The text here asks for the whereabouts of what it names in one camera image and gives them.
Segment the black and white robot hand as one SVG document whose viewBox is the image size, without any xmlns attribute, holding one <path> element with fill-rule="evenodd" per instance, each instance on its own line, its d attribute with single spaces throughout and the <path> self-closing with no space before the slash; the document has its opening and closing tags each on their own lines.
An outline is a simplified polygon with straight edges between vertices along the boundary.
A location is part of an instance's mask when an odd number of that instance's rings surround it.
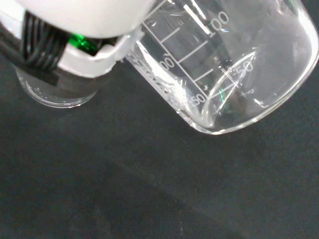
<svg viewBox="0 0 319 239">
<path fill-rule="evenodd" d="M 0 52 L 51 85 L 106 77 L 141 39 L 160 0 L 3 0 Z"/>
</svg>

